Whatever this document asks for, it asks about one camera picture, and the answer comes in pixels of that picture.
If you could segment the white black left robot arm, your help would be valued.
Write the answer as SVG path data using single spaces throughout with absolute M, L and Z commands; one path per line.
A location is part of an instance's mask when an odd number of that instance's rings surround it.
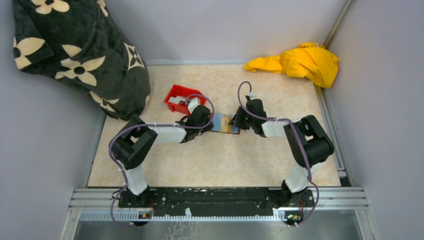
M 138 207 L 149 203 L 150 193 L 142 163 L 154 144 L 187 143 L 197 136 L 210 131 L 213 127 L 215 108 L 207 98 L 210 108 L 195 104 L 201 94 L 192 94 L 185 103 L 189 115 L 168 124 L 148 123 L 138 116 L 133 117 L 116 134 L 108 146 L 109 157 L 120 167 L 124 177 L 124 189 L 131 192 L 130 200 Z

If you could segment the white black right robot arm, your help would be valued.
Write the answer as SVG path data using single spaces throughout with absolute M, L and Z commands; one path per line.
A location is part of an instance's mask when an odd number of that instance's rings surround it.
M 249 95 L 246 96 L 246 104 L 238 107 L 229 125 L 241 130 L 253 129 L 263 138 L 288 141 L 295 164 L 281 185 L 281 199 L 287 206 L 295 206 L 301 200 L 313 170 L 335 151 L 333 142 L 314 115 L 307 115 L 296 122 L 268 117 L 262 100 Z

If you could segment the red plastic bin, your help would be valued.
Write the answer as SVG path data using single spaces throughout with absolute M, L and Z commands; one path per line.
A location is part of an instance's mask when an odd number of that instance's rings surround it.
M 174 84 L 163 101 L 171 112 L 191 115 L 197 106 L 204 106 L 206 98 L 193 88 Z

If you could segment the brown leather card holder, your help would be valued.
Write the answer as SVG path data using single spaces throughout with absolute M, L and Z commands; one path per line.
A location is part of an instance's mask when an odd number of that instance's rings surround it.
M 229 116 L 229 117 L 234 117 L 234 115 L 230 115 L 230 114 L 222 114 L 222 113 L 215 113 L 212 119 L 212 123 L 213 123 L 213 128 L 210 130 L 211 132 L 214 133 L 221 133 L 221 134 L 232 134 L 232 135 L 239 135 L 241 130 L 239 128 L 236 127 L 232 127 L 232 133 L 224 133 L 224 132 L 220 132 L 220 126 L 221 126 L 221 117 L 223 116 Z

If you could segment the yellow credit card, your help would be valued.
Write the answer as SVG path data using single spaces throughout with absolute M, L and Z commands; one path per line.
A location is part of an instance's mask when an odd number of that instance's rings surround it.
M 231 116 L 222 116 L 220 119 L 220 132 L 222 133 L 232 133 L 233 126 L 230 125 L 230 121 L 232 120 Z

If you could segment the grey cards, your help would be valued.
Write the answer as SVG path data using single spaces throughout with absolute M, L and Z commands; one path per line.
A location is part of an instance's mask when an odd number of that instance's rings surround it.
M 168 100 L 168 102 L 170 104 L 175 104 L 175 105 L 182 105 L 182 106 L 187 106 L 189 103 L 189 100 L 187 97 L 183 97 L 183 96 L 171 96 Z

